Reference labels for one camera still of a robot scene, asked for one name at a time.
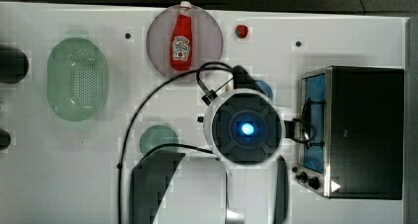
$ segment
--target oven window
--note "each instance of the oven window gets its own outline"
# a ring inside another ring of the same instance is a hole
[[[314,136],[308,149],[304,146],[304,167],[323,172],[323,115],[325,101],[325,75],[320,74],[306,79],[305,103],[311,101],[306,118],[315,128],[309,131]]]

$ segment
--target bottle cap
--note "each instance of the bottle cap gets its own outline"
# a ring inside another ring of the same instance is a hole
[[[191,9],[191,4],[188,1],[181,1],[180,7],[189,8]]]

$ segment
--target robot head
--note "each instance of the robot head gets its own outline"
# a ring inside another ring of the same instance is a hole
[[[279,148],[282,120],[269,99],[251,89],[217,97],[204,116],[204,132],[214,153],[239,165],[269,160]]]

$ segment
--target blue light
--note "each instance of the blue light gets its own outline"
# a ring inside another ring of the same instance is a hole
[[[249,123],[245,123],[245,124],[243,124],[243,126],[241,126],[241,131],[245,135],[250,136],[254,133],[254,127]]]

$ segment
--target oven knob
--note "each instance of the oven knob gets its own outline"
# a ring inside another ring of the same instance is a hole
[[[305,172],[301,172],[298,175],[295,175],[295,178],[301,181],[302,184],[305,184],[308,179],[308,175]]]
[[[317,177],[309,178],[308,179],[308,186],[310,186],[313,189],[319,188],[319,179]]]

